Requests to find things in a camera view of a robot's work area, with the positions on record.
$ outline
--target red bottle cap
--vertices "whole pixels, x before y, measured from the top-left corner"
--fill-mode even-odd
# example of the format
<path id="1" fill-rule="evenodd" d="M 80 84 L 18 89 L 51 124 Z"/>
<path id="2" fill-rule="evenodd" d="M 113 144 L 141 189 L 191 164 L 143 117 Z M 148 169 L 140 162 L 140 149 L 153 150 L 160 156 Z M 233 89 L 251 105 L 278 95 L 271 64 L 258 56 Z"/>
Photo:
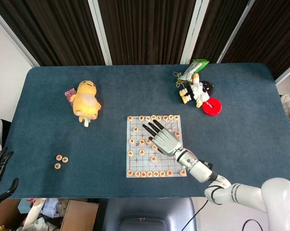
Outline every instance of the red bottle cap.
<path id="1" fill-rule="evenodd" d="M 218 99 L 210 98 L 202 104 L 203 111 L 210 116 L 217 116 L 222 110 L 222 104 Z"/>

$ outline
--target chess board grid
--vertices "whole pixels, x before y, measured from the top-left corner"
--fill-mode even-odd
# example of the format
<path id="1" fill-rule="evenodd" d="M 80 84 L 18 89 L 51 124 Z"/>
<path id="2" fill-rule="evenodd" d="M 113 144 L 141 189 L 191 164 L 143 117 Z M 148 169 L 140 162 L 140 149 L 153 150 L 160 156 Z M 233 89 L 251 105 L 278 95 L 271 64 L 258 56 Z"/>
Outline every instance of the chess board grid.
<path id="1" fill-rule="evenodd" d="M 180 136 L 179 140 L 182 144 L 182 135 L 181 135 L 181 118 L 178 116 L 178 120 L 167 120 L 164 121 L 163 119 L 160 123 L 167 129 L 171 130 L 172 133 L 179 131 Z M 176 159 L 172 156 L 166 156 L 160 153 L 158 150 L 153 150 L 152 146 L 153 143 L 147 144 L 146 139 L 150 136 L 147 130 L 143 128 L 143 124 L 148 124 L 146 119 L 143 121 L 139 120 L 139 116 L 133 116 L 133 120 L 127 120 L 127 138 L 126 138 L 126 171 L 129 170 L 133 171 L 132 176 L 126 176 L 127 178 L 137 178 L 134 173 L 136 171 L 168 171 L 172 170 L 173 175 L 170 177 L 182 177 L 180 175 L 180 171 L 183 169 L 182 166 L 176 161 Z M 134 132 L 133 128 L 139 128 L 138 132 Z M 130 144 L 129 139 L 134 138 L 135 143 Z M 143 139 L 145 141 L 144 145 L 140 145 L 139 141 Z M 128 156 L 128 151 L 133 151 L 134 154 L 132 157 Z M 144 150 L 145 155 L 140 155 L 139 150 Z M 154 163 L 151 161 L 152 156 L 156 156 L 158 158 L 157 162 Z"/>

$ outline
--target chinese chess board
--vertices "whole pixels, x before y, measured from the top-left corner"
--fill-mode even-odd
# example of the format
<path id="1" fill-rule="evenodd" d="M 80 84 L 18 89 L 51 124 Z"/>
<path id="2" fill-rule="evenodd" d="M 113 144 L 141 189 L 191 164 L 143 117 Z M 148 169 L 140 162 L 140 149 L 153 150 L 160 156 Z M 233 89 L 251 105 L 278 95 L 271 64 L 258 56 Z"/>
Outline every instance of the chinese chess board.
<path id="1" fill-rule="evenodd" d="M 128 116 L 126 126 L 126 177 L 184 177 L 186 171 L 174 156 L 166 156 L 148 139 L 151 134 L 142 127 L 156 119 L 182 144 L 179 115 Z"/>

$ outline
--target stuffed toy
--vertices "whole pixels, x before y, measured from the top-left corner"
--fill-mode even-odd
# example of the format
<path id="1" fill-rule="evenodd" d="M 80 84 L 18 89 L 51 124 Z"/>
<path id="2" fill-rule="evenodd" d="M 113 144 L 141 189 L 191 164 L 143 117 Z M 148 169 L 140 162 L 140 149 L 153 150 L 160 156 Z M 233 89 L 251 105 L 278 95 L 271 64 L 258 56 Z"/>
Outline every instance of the stuffed toy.
<path id="1" fill-rule="evenodd" d="M 199 82 L 199 75 L 192 76 L 192 84 L 179 91 L 183 103 L 196 101 L 196 107 L 201 107 L 204 102 L 210 99 L 213 93 L 213 85 L 208 81 Z"/>
<path id="2" fill-rule="evenodd" d="M 98 118 L 98 111 L 101 109 L 101 104 L 95 98 L 97 93 L 96 86 L 93 82 L 87 80 L 82 81 L 77 88 L 76 94 L 70 97 L 70 102 L 73 103 L 73 112 L 78 116 L 78 121 L 85 120 L 85 127 L 88 127 L 91 119 Z"/>

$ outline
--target yellow duck plush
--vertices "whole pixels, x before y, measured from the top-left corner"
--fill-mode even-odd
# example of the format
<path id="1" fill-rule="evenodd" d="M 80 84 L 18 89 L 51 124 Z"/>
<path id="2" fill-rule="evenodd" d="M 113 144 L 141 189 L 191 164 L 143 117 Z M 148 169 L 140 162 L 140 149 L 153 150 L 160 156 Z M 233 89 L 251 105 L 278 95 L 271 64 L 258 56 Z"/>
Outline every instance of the yellow duck plush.
<path id="1" fill-rule="evenodd" d="M 85 120 L 85 127 L 88 127 L 91 119 L 98 117 L 98 111 L 101 109 L 101 104 L 95 98 L 96 93 L 97 89 L 94 83 L 86 80 L 78 85 L 76 94 L 70 97 L 70 102 L 73 103 L 73 112 L 78 116 L 79 122 Z"/>

